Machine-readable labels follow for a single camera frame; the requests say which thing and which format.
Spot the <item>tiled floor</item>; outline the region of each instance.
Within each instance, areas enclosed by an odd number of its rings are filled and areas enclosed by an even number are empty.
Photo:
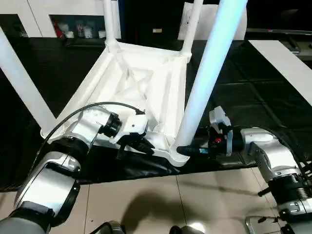
[[[245,234],[248,215],[277,215],[258,169],[167,176],[84,185],[69,219],[52,234],[88,234],[105,221],[128,234],[168,234],[173,225],[204,224],[208,234]],[[0,194],[0,218],[12,211],[15,193]],[[257,233],[275,233],[278,224],[255,224]]]

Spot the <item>black table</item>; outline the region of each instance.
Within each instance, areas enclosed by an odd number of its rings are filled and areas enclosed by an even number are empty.
[[[186,100],[200,63],[205,41],[194,41],[192,59],[187,66]],[[64,47],[58,39],[15,39],[12,45],[51,111],[57,116],[103,47]],[[180,50],[181,41],[154,47]],[[0,142],[0,191],[15,190],[27,173],[42,143],[39,126],[0,72],[2,100],[2,141]],[[298,156],[312,155],[312,107],[284,77],[247,41],[234,41],[223,64],[200,126],[209,123],[208,112],[221,105],[232,125],[259,126],[273,131]],[[166,159],[127,152],[124,160],[117,151],[91,149],[82,164],[81,183],[99,183],[207,172],[256,166],[253,159],[240,154],[218,156],[216,160],[191,158],[176,168]]]

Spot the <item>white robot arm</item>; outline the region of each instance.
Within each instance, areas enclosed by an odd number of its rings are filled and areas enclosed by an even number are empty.
[[[81,112],[66,133],[52,142],[50,151],[18,190],[15,210],[0,221],[0,234],[45,234],[62,224],[79,193],[75,178],[81,171],[80,164],[97,135],[104,134],[112,143],[152,154],[153,146],[144,138],[146,130],[147,117],[143,112],[124,122],[101,106]]]
[[[187,156],[230,156],[239,152],[253,158],[277,203],[280,218],[287,221],[283,234],[307,234],[312,230],[312,181],[300,169],[291,150],[278,138],[260,128],[232,128],[222,108],[216,107],[210,116],[208,148],[181,146],[177,151]]]

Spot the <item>white table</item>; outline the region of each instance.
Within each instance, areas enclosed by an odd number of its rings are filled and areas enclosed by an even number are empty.
[[[249,42],[312,105],[312,70],[277,40]]]

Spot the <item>white cabinet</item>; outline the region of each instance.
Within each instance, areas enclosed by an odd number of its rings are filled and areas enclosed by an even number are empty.
[[[103,0],[28,0],[28,2],[43,37],[56,37],[50,15],[104,16]],[[121,38],[116,0],[112,1],[112,8],[116,38]]]
[[[42,37],[27,0],[1,0],[0,14],[17,14],[28,37]]]

